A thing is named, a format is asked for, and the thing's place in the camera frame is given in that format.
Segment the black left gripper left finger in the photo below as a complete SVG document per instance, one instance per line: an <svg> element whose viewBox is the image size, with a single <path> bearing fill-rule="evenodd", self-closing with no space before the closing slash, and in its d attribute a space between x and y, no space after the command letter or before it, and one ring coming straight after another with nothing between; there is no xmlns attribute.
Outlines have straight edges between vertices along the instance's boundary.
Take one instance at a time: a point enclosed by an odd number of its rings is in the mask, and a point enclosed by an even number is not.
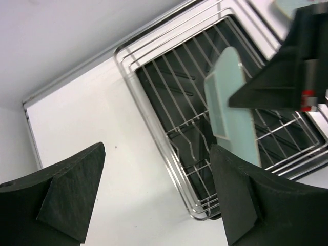
<svg viewBox="0 0 328 246"><path fill-rule="evenodd" d="M1 184L1 245L85 243L105 164L95 143L27 176Z"/></svg>

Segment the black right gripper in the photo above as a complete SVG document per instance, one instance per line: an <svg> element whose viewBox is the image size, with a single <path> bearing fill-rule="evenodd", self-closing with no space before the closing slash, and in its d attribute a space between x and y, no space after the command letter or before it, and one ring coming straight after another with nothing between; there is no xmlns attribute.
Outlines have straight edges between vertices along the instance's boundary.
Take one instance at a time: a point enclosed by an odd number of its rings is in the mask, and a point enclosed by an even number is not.
<svg viewBox="0 0 328 246"><path fill-rule="evenodd" d="M315 111L327 91L327 2L298 8L274 57L229 98L229 107Z"/></svg>

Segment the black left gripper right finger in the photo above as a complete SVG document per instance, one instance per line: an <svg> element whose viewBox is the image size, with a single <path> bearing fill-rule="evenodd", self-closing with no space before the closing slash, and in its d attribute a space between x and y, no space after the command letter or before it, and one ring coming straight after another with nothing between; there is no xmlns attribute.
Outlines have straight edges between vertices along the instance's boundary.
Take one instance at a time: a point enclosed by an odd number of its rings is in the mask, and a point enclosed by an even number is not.
<svg viewBox="0 0 328 246"><path fill-rule="evenodd" d="M219 145L210 162L229 245L327 245L327 189L277 176Z"/></svg>

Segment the light green rectangular plate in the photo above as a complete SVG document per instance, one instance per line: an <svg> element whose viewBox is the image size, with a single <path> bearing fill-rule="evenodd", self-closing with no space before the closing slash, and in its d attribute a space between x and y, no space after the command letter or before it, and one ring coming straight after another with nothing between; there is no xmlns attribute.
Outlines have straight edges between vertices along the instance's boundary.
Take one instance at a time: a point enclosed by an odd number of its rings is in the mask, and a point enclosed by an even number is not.
<svg viewBox="0 0 328 246"><path fill-rule="evenodd" d="M251 110L229 107L229 98L244 84L240 56L234 47L227 47L204 80L211 129L218 145L261 167Z"/></svg>

